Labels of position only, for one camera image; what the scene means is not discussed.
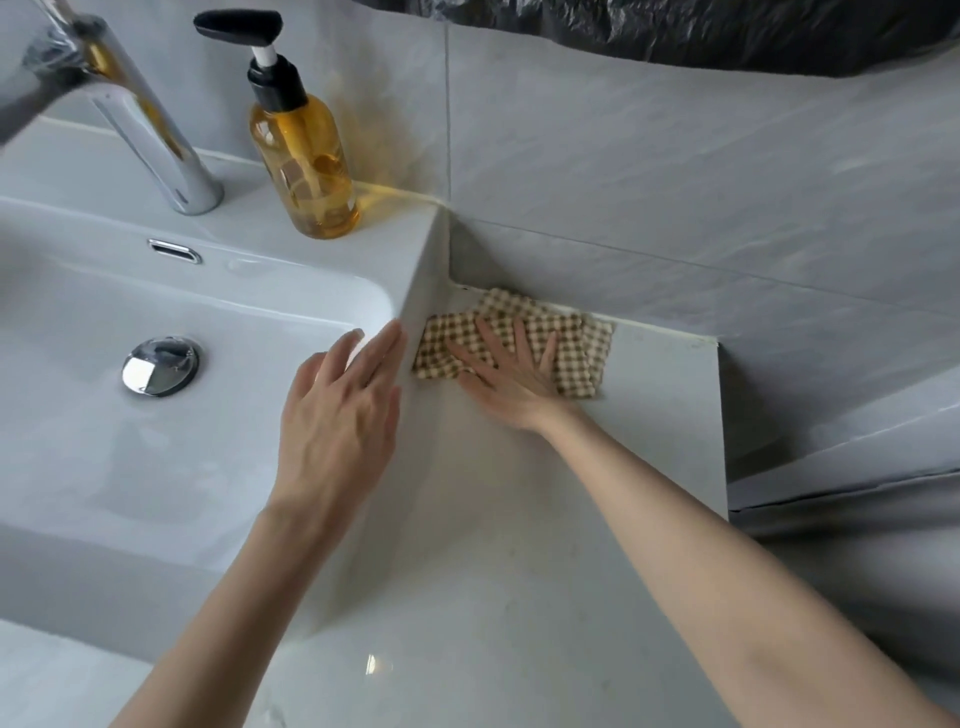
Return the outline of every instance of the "white pump stem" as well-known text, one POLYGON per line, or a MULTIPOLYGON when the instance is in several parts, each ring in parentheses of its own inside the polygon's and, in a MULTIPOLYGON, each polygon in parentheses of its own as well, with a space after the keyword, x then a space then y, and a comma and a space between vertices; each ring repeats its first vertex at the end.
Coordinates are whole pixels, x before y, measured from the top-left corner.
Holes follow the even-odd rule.
POLYGON ((269 68, 270 66, 276 63, 276 51, 274 46, 251 46, 253 50, 253 57, 256 59, 256 64, 261 68, 269 68))

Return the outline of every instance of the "cloth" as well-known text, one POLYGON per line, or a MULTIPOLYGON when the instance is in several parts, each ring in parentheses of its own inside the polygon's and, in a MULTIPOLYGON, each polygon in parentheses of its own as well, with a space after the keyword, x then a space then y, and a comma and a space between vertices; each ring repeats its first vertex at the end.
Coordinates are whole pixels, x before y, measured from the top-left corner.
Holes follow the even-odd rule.
POLYGON ((453 379, 465 364, 446 349, 446 339, 465 346, 488 364, 493 357, 480 338, 474 320, 483 316, 503 346, 516 353, 514 318, 523 320, 530 350, 539 361, 551 331, 558 332, 553 380, 557 391, 571 399, 596 397, 610 353, 613 324, 597 321, 585 313, 561 313, 526 296, 499 288, 488 291, 480 304, 462 313, 446 313, 427 320, 414 359, 414 374, 420 379, 453 379))

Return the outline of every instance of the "sink overflow hole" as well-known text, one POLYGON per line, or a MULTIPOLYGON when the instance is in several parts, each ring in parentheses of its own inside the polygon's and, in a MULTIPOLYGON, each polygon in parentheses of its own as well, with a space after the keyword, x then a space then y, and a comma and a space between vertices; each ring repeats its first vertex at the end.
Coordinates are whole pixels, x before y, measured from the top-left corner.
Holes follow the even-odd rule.
POLYGON ((180 260, 186 260, 188 263, 193 263, 194 265, 200 265, 204 262, 204 259, 200 257, 200 254, 195 250, 187 248, 185 245, 177 245, 177 243, 168 243, 165 240, 156 240, 155 238, 150 238, 147 240, 147 245, 150 246, 150 250, 160 253, 161 255, 169 255, 170 257, 179 258, 180 260))

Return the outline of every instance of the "hand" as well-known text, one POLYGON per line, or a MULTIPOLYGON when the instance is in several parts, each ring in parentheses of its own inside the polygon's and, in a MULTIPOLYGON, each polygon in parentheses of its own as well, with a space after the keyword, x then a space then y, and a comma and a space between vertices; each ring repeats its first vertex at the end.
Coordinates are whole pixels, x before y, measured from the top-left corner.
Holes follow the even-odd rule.
POLYGON ((268 501, 308 521, 329 548, 347 532, 396 446, 400 389, 394 386, 407 337, 387 324, 347 366, 363 337, 344 334, 300 365, 280 424, 276 485, 268 501))
POLYGON ((476 318, 476 326, 496 362, 496 368, 454 341, 447 339, 446 347, 476 372, 461 372, 457 382, 484 411, 512 427, 542 434, 560 412, 576 408, 573 402, 557 393, 551 376, 557 357, 556 331, 550 334, 543 356, 536 363, 520 319, 514 319, 516 356, 504 349, 482 316, 476 318))

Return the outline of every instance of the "soap dispenser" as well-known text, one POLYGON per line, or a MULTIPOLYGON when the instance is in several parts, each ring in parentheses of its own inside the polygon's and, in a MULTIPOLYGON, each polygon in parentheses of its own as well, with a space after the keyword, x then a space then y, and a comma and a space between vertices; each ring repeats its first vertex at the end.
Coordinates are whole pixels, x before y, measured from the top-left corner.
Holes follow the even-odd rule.
POLYGON ((360 217, 343 145, 330 109, 303 90, 297 68, 274 50, 283 29, 276 11, 218 10, 193 19, 202 36, 249 45, 250 114, 260 150, 294 226, 304 235, 345 235, 360 217))

